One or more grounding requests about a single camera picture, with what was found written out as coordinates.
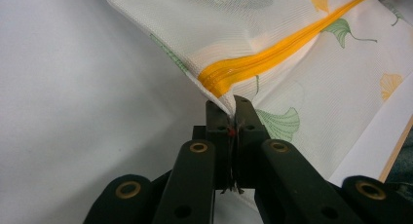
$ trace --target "yellow zipper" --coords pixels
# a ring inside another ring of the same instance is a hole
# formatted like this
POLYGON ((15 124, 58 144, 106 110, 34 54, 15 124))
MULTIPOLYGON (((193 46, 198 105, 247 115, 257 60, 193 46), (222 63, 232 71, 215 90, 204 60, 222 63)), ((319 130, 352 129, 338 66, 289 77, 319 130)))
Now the yellow zipper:
POLYGON ((219 98, 228 92, 233 84, 254 77, 280 64, 317 36, 329 24, 362 1, 364 0, 353 0, 328 15, 328 17, 287 36, 276 45, 257 55, 217 61, 206 67, 198 76, 198 80, 208 91, 219 98))

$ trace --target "zipper teeth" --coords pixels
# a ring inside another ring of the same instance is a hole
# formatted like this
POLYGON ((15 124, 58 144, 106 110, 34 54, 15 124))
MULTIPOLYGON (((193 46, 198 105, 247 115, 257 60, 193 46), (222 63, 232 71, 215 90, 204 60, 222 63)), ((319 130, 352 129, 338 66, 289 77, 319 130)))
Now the zipper teeth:
MULTIPOLYGON (((208 66, 198 77, 199 81, 204 85, 204 87, 212 92, 215 96, 220 97, 229 90, 229 84, 225 87, 216 87, 218 83, 221 83, 224 80, 227 80, 233 76, 236 76, 241 73, 245 73, 246 71, 253 69, 258 65, 263 65, 264 67, 259 67, 259 69, 255 71, 251 71, 250 73, 262 73, 280 62, 270 63, 272 59, 276 58, 277 56, 291 56, 294 52, 298 51, 295 50, 289 55, 283 55, 285 51, 290 49, 294 49, 297 44, 307 43, 311 39, 313 39, 323 28, 331 24, 333 21, 337 20, 345 13, 347 13, 352 7, 357 5, 358 3, 362 2, 363 0, 353 0, 352 2, 348 3, 347 5, 339 8, 331 15, 327 16, 324 19, 321 19, 313 24, 306 26, 305 28, 295 32, 294 34, 282 39, 278 42, 275 46, 253 56, 244 56, 240 58, 232 58, 232 59, 225 59, 217 61, 212 65, 208 66)), ((246 75, 246 77, 242 77, 242 79, 235 79, 235 82, 239 82, 241 80, 246 80, 252 75, 246 75)))

